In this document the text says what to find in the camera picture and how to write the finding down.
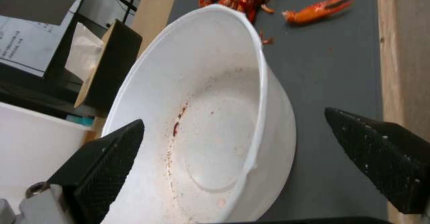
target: plastic bowl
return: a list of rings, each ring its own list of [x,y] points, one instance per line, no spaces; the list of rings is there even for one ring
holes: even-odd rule
[[[295,153],[294,114],[246,17],[220,5],[165,28],[121,86],[103,135],[145,134],[104,223],[253,221]]]

